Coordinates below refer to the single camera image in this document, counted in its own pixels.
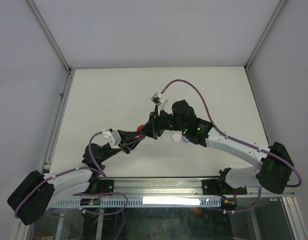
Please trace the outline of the orange earbud charging case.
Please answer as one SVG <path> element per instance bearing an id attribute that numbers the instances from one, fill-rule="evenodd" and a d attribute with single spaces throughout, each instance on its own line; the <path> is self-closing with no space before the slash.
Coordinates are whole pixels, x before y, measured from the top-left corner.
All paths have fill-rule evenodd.
<path id="1" fill-rule="evenodd" d="M 139 126 L 137 127 L 137 135 L 138 135 L 140 138 L 145 137 L 145 135 L 141 133 L 141 130 L 142 130 L 143 127 L 144 127 L 143 124 L 141 124 L 141 125 L 139 125 Z"/>

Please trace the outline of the white earbud charging case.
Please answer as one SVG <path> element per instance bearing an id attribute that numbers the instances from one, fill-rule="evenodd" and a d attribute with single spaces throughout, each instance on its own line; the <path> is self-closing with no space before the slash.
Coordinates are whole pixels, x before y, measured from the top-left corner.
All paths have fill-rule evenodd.
<path id="1" fill-rule="evenodd" d="M 182 141 L 182 135 L 179 134 L 179 133 L 173 133 L 171 135 L 171 140 L 174 142 L 174 143 L 180 143 Z"/>

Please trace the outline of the purple earbud charging case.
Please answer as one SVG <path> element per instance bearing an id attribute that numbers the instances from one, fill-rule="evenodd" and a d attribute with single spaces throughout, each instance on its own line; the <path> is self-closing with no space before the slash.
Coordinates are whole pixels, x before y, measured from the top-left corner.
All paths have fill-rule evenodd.
<path id="1" fill-rule="evenodd" d="M 185 142 L 185 143 L 190 142 L 190 140 L 188 138 L 186 138 L 184 135 L 181 138 L 182 138 L 182 141 Z"/>

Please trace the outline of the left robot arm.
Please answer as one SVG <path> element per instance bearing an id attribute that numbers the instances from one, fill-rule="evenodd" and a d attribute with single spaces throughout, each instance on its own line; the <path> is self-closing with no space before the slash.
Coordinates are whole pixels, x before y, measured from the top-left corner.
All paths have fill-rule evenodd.
<path id="1" fill-rule="evenodd" d="M 100 178 L 107 178 L 103 162 L 120 152 L 130 154 L 145 136 L 136 131 L 101 130 L 89 140 L 82 163 L 74 168 L 43 174 L 30 172 L 8 197 L 7 204 L 24 225 L 31 225 L 52 205 L 74 195 L 100 195 Z"/>

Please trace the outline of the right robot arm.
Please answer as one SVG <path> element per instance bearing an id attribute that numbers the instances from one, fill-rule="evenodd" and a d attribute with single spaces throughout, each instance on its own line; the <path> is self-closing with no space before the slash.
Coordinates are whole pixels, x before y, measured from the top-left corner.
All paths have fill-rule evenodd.
<path id="1" fill-rule="evenodd" d="M 164 131 L 179 131 L 190 143 L 223 151 L 249 163 L 250 167 L 228 167 L 220 171 L 217 187 L 224 194 L 244 187 L 263 187 L 271 193 L 282 194 L 294 167 L 283 144 L 257 144 L 219 133 L 211 122 L 197 117 L 185 100 L 175 102 L 171 113 L 156 106 L 147 123 L 137 131 L 153 139 Z"/>

